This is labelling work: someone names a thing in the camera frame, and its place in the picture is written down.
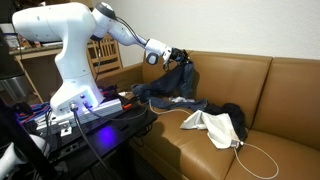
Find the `white towel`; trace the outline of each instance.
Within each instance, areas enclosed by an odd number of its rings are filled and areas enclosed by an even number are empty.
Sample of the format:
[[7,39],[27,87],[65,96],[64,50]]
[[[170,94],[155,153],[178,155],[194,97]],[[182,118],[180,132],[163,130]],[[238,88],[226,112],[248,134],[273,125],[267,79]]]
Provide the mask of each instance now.
[[181,129],[208,129],[208,137],[218,149],[226,149],[232,141],[240,142],[230,116],[226,113],[214,116],[201,110],[188,117],[180,126]]

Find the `clothing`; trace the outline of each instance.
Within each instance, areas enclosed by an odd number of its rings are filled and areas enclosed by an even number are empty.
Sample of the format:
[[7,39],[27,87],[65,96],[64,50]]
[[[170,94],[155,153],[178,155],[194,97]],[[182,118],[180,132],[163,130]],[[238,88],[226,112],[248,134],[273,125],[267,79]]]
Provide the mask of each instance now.
[[194,102],[194,99],[186,99],[186,98],[184,98],[184,97],[169,97],[169,101],[171,101],[171,102]]
[[208,129],[207,136],[218,149],[237,147],[240,142],[227,113],[211,115],[201,110],[190,115],[181,129]]
[[226,103],[222,107],[219,107],[215,104],[208,104],[204,109],[204,112],[209,113],[211,115],[219,115],[223,113],[228,113],[233,128],[238,135],[241,141],[244,141],[247,137],[247,131],[245,129],[245,122],[244,122],[244,113],[242,112],[241,108],[232,103]]
[[191,96],[192,83],[194,76],[194,65],[192,61],[177,65],[170,72],[167,72],[160,78],[152,81],[150,84],[134,84],[131,86],[132,93],[139,97],[142,103],[151,101],[151,105],[161,109],[170,110],[174,107],[189,108],[193,111],[204,110],[207,105],[207,99],[201,99],[197,102],[168,102],[157,95],[167,95],[177,88],[183,98]]

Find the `white wall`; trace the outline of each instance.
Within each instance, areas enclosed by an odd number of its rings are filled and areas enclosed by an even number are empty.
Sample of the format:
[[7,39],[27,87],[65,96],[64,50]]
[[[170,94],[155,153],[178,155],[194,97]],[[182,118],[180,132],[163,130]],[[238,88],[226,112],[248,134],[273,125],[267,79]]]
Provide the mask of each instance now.
[[[180,49],[320,60],[319,0],[104,2],[137,34]],[[138,46],[120,53],[124,66],[142,61]]]

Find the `brown leather sofa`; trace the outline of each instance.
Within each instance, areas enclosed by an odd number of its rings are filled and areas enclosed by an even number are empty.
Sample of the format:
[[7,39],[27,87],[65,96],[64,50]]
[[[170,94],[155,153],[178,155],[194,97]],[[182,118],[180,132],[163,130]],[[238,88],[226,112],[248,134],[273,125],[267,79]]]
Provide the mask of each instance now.
[[[189,56],[196,70],[194,99],[239,105],[248,131],[245,143],[275,160],[275,179],[320,179],[320,61],[198,51]],[[98,84],[130,91],[132,84],[163,73],[161,63],[144,61]],[[239,164],[232,148],[217,149],[207,130],[180,129],[187,117],[180,111],[160,115],[143,138],[144,146],[132,147],[166,179],[257,179]],[[275,164],[250,146],[241,147],[238,157],[261,177],[276,173]]]

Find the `purple light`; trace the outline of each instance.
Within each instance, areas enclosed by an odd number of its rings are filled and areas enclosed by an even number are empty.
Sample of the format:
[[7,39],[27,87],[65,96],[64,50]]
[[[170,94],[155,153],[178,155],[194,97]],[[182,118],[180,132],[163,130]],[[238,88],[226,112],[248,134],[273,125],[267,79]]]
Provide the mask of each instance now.
[[109,126],[104,127],[98,134],[100,145],[103,147],[112,147],[116,142],[116,133]]

